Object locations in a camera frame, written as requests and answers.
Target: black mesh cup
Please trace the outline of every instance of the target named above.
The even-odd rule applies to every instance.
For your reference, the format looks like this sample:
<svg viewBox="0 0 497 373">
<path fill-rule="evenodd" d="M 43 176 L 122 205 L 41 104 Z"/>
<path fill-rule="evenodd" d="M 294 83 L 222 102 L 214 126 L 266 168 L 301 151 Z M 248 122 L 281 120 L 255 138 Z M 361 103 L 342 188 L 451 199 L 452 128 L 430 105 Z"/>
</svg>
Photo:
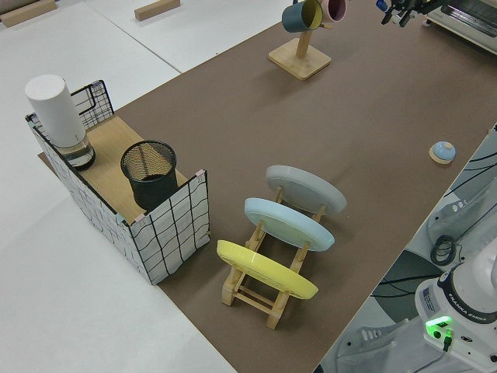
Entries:
<svg viewBox="0 0 497 373">
<path fill-rule="evenodd" d="M 155 209 L 178 190 L 176 155 L 160 141 L 140 141 L 121 158 L 121 169 L 133 190 L 134 200 L 146 211 Z"/>
</svg>

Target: light blue plate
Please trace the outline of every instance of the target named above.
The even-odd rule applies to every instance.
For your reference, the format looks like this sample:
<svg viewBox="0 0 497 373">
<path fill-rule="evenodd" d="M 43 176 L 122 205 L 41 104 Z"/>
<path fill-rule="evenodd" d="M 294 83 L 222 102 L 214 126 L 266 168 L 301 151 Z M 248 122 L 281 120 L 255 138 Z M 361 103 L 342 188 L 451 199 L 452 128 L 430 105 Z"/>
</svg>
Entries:
<svg viewBox="0 0 497 373">
<path fill-rule="evenodd" d="M 335 243 L 333 235 L 308 216 L 282 204 L 261 198 L 245 200 L 245 214 L 262 230 L 292 246 L 304 247 L 309 242 L 310 251 L 326 251 Z"/>
<path fill-rule="evenodd" d="M 283 187 L 282 198 L 304 211 L 317 213 L 322 205 L 325 213 L 338 214 L 347 205 L 342 192 L 321 177 L 290 166 L 270 166 L 266 170 L 269 187 L 276 191 Z"/>
</svg>

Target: storage box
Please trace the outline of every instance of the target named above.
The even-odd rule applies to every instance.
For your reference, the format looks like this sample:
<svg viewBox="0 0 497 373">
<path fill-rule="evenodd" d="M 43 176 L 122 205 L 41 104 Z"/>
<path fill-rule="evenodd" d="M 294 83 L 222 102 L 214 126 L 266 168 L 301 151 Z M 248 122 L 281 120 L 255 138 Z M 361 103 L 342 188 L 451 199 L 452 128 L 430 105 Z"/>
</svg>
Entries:
<svg viewBox="0 0 497 373">
<path fill-rule="evenodd" d="M 134 202 L 120 171 L 123 151 L 141 138 L 114 115 L 103 81 L 71 95 L 96 151 L 96 162 L 88 170 L 75 170 L 61 156 L 35 113 L 26 121 L 83 214 L 147 281 L 157 284 L 209 242 L 207 171 L 189 180 L 177 172 L 178 191 L 146 213 Z"/>
</svg>

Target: yellow plate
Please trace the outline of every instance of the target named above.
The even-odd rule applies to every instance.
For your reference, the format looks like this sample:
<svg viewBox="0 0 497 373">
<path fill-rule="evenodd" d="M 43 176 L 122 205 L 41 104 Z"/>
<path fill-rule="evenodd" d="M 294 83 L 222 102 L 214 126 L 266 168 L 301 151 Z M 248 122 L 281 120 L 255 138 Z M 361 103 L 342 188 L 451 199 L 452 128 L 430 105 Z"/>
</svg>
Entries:
<svg viewBox="0 0 497 373">
<path fill-rule="evenodd" d="M 318 292 L 318 288 L 300 274 L 243 246 L 219 240 L 217 254 L 250 277 L 295 298 L 310 299 Z"/>
</svg>

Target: plate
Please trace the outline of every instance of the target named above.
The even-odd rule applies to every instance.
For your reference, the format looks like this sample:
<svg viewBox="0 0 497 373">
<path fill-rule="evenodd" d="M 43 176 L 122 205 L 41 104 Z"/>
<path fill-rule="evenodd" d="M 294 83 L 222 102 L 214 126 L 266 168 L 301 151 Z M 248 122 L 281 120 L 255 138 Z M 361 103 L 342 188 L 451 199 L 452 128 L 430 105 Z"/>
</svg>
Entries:
<svg viewBox="0 0 497 373">
<path fill-rule="evenodd" d="M 271 200 L 247 198 L 245 214 L 255 225 L 262 221 L 264 232 L 292 246 L 302 248 L 309 242 L 309 251 L 326 251 L 335 242 L 333 235 L 316 221 Z"/>
<path fill-rule="evenodd" d="M 243 246 L 219 240 L 217 254 L 250 277 L 295 298 L 310 299 L 318 292 L 318 288 L 300 274 Z"/>
<path fill-rule="evenodd" d="M 288 204 L 315 214 L 322 205 L 324 214 L 338 214 L 347 205 L 342 192 L 321 177 L 290 166 L 270 166 L 266 181 L 276 192 L 283 187 L 282 198 Z"/>
</svg>

